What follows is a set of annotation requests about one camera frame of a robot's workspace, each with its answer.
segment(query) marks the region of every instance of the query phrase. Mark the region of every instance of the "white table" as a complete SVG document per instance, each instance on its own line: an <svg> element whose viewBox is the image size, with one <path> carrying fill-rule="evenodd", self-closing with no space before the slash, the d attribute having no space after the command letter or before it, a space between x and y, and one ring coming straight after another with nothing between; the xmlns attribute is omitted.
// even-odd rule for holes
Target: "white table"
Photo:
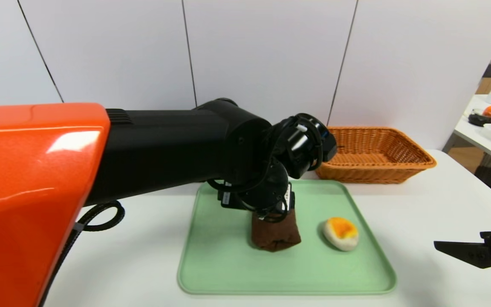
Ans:
<svg viewBox="0 0 491 307"><path fill-rule="evenodd" d="M491 189L446 154L430 153L438 166L401 185L347 185L397 273L397 288L388 295L185 294L176 275L199 187L191 184L122 200L126 217L119 225L82 233L46 307L491 306L491 268L433 247L434 240L480 242L479 232L491 231Z"/></svg>
<svg viewBox="0 0 491 307"><path fill-rule="evenodd" d="M486 95L474 95L465 109L464 114L471 113L472 109L485 109L486 107L489 107L490 104L485 103L485 98ZM454 143L454 135L456 135L491 155L491 140L480 134L481 129L481 127L470 124L468 122L468 118L465 115L462 115L462 117L459 119L458 125L456 125L456 128L454 128L454 134L448 141L443 151L448 152L448 150L452 148Z"/></svg>

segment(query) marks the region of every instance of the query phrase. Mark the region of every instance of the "orange glossy surface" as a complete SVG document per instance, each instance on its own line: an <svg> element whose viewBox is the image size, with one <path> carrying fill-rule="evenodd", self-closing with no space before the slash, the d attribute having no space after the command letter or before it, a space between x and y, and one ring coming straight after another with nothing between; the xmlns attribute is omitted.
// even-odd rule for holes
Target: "orange glossy surface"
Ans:
<svg viewBox="0 0 491 307"><path fill-rule="evenodd" d="M98 169L91 103L0 107L0 307L36 307Z"/></svg>

